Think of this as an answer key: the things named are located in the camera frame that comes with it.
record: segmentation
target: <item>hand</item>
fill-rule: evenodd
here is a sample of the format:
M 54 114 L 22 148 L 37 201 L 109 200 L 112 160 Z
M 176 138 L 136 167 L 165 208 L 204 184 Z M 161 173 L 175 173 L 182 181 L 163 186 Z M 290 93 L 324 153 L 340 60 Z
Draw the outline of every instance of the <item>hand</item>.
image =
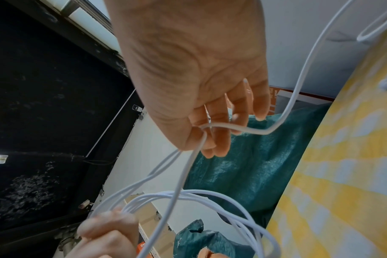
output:
M 260 0 L 105 0 L 122 55 L 150 116 L 179 149 L 194 149 L 196 126 L 247 125 L 244 78 L 253 111 L 270 109 L 266 43 Z M 208 130 L 204 156 L 225 156 L 230 131 Z
M 82 240 L 66 258 L 135 258 L 138 221 L 121 208 L 85 220 L 77 229 Z

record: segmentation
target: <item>white wall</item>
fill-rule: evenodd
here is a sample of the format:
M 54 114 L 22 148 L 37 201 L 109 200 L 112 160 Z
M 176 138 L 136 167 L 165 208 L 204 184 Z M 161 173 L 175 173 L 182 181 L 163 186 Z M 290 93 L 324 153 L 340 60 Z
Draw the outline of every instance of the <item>white wall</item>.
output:
M 65 2 L 67 0 L 49 0 Z M 322 29 L 347 0 L 262 0 L 266 19 L 267 66 L 269 84 L 294 88 L 307 55 Z M 103 0 L 90 0 L 108 17 Z M 357 0 L 341 17 L 315 60 L 303 92 L 335 97 L 363 57 L 368 45 L 354 38 L 380 14 L 387 10 L 387 0 Z M 91 17 L 76 20 L 85 26 L 95 23 Z M 86 28 L 100 41 L 112 41 L 100 31 Z
M 146 177 L 160 161 L 174 150 L 175 147 L 146 114 L 144 120 L 137 121 L 128 144 L 107 178 L 103 200 L 114 192 Z M 167 171 L 147 182 L 136 193 L 174 190 L 189 154 L 190 152 L 183 153 Z M 154 206 L 161 214 L 164 214 L 167 205 L 168 200 L 154 202 Z M 178 233 L 196 219 L 203 220 L 206 230 L 219 231 L 230 240 L 245 243 L 235 229 L 225 223 L 216 212 L 191 201 L 178 201 L 168 224 Z

